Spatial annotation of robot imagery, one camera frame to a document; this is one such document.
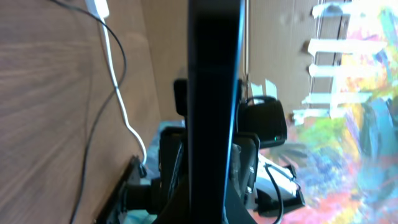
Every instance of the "colorful painting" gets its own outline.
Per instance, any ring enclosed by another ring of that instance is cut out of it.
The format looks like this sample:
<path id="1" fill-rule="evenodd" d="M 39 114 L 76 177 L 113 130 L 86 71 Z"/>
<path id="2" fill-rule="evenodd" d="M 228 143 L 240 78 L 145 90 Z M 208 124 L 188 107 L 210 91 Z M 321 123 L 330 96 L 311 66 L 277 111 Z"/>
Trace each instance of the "colorful painting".
<path id="1" fill-rule="evenodd" d="M 352 17 L 347 39 L 388 43 L 376 55 L 344 55 L 342 65 L 371 65 L 367 78 L 340 77 L 338 92 L 371 92 L 342 118 L 305 118 L 289 126 L 289 142 L 261 153 L 297 168 L 307 206 L 282 223 L 398 223 L 398 14 L 397 1 L 376 3 L 377 17 Z M 258 223 L 275 218 L 259 217 Z"/>

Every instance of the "white cable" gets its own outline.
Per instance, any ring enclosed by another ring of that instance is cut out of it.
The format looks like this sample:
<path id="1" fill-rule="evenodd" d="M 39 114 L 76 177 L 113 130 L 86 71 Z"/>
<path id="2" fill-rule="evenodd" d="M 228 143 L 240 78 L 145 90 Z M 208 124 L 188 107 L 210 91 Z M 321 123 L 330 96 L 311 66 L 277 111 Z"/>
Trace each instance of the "white cable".
<path id="1" fill-rule="evenodd" d="M 124 124 L 126 124 L 126 127 L 128 128 L 128 130 L 137 138 L 137 140 L 138 140 L 138 142 L 140 144 L 141 150 L 142 150 L 142 155 L 144 157 L 142 159 L 142 165 L 145 165 L 145 163 L 147 162 L 147 151 L 146 151 L 144 142 L 142 142 L 141 137 L 139 136 L 137 131 L 134 130 L 129 124 L 129 118 L 127 117 L 126 108 L 124 107 L 122 95 L 120 94 L 120 91 L 119 91 L 118 81 L 116 79 L 116 76 L 115 76 L 114 70 L 113 70 L 113 61 L 112 61 L 112 55 L 111 55 L 111 44 L 109 43 L 108 30 L 106 29 L 106 27 L 104 25 L 102 27 L 103 27 L 104 36 L 105 36 L 106 54 L 108 55 L 109 71 L 111 72 L 111 78 L 112 78 L 112 82 L 113 82 L 113 85 L 114 85 L 114 88 L 115 88 L 115 91 L 116 91 L 116 96 L 118 97 L 120 110 L 121 110 L 121 112 L 123 114 Z"/>

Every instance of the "wooden surface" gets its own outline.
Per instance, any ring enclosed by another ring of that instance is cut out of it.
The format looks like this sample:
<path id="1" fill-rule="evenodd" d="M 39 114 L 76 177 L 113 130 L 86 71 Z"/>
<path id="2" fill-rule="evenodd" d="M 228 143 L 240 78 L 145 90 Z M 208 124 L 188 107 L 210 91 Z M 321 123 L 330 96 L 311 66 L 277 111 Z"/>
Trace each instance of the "wooden surface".
<path id="1" fill-rule="evenodd" d="M 188 0 L 143 0 L 162 120 L 183 119 L 174 107 L 173 82 L 188 77 Z"/>
<path id="2" fill-rule="evenodd" d="M 148 146 L 160 115 L 141 2 L 108 4 L 106 21 L 127 54 L 124 102 Z M 0 223 L 68 222 L 86 134 L 112 90 L 100 38 L 94 20 L 52 2 L 0 1 Z M 120 74 L 113 40 L 112 49 Z M 113 98 L 94 135 L 76 223 L 98 214 L 134 154 L 139 146 Z"/>

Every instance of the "black plastic base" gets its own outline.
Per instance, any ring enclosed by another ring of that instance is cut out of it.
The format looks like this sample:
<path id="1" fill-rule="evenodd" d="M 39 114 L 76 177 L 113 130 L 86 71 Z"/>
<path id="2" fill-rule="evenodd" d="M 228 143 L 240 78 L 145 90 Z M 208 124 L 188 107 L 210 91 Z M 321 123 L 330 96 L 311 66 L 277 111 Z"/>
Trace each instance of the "black plastic base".
<path id="1" fill-rule="evenodd" d="M 285 166 L 285 168 L 288 168 L 294 177 L 296 176 L 296 171 L 292 165 Z M 257 212 L 259 213 L 260 216 L 263 216 L 263 217 L 278 216 L 278 214 L 279 214 L 278 201 L 273 200 L 270 196 L 268 196 L 266 193 L 264 193 L 260 190 L 257 190 L 257 196 L 258 196 Z M 300 190 L 296 191 L 295 198 L 292 198 L 289 200 L 284 200 L 283 203 L 284 203 L 284 214 L 305 206 L 304 197 Z"/>
<path id="2" fill-rule="evenodd" d="M 141 162 L 139 158 L 133 157 L 123 172 L 118 184 L 112 191 L 106 201 L 103 209 L 100 211 L 94 223 L 97 224 L 119 224 L 119 214 L 125 212 L 125 202 L 123 201 L 123 193 L 125 191 L 125 186 L 129 185 L 139 185 L 141 177 Z"/>

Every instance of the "metal rod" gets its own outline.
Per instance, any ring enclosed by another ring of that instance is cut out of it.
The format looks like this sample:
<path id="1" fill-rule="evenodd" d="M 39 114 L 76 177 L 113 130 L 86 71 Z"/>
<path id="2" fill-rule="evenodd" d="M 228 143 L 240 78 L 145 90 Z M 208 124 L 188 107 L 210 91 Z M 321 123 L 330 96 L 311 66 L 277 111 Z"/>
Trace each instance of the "metal rod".
<path id="1" fill-rule="evenodd" d="M 249 69 L 250 69 L 250 64 L 249 64 L 249 58 L 250 58 L 250 37 L 249 37 L 249 32 L 250 32 L 250 5 L 249 5 L 249 0 L 244 0 L 244 77 L 245 77 L 245 84 L 246 84 L 246 90 L 245 90 L 245 98 L 249 98 Z"/>

